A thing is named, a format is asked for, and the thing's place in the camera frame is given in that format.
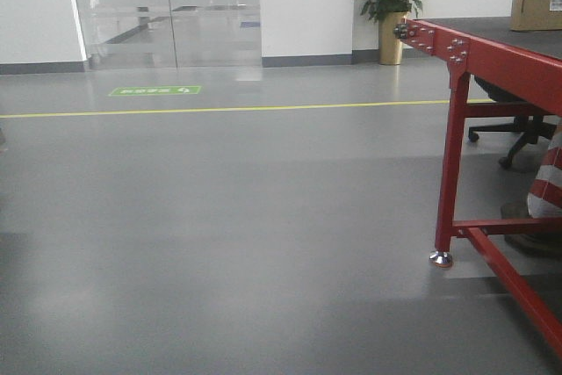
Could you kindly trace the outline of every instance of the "red and white striped cone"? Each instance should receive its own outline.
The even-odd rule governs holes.
[[[532,217],[562,217],[562,120],[530,187],[527,207]]]
[[[552,136],[535,181],[524,203],[506,204],[502,218],[562,217],[562,120]],[[559,233],[506,234],[507,243],[537,256],[562,257],[562,228]]]

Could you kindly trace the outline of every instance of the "green floor sign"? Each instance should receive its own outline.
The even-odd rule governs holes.
[[[110,96],[166,96],[181,94],[198,94],[200,85],[183,85],[174,87],[124,87],[116,88]]]

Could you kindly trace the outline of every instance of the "glass door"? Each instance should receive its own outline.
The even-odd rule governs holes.
[[[76,0],[94,69],[259,65],[259,0]]]

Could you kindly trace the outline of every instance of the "yellow floor line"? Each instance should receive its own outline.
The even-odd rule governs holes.
[[[470,103],[490,102],[489,99],[470,100]],[[336,105],[257,105],[243,107],[213,107],[201,109],[168,109],[168,110],[115,110],[108,112],[60,112],[60,113],[22,113],[0,114],[0,119],[29,119],[29,118],[69,118],[81,116],[119,116],[127,114],[164,114],[164,113],[201,113],[201,112],[261,112],[280,110],[310,110],[335,109],[344,107],[380,107],[385,105],[446,105],[449,100],[416,100],[416,101],[387,101],[380,103],[348,103]]]

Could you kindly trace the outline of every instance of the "chair base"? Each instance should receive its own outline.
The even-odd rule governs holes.
[[[539,137],[552,139],[556,125],[545,123],[544,116],[533,116],[529,120],[527,116],[515,116],[513,123],[488,126],[471,126],[468,128],[468,139],[476,142],[479,139],[477,132],[512,132],[522,133],[515,145],[509,150],[508,155],[499,160],[503,169],[509,169],[513,164],[515,155],[527,144],[537,144]]]

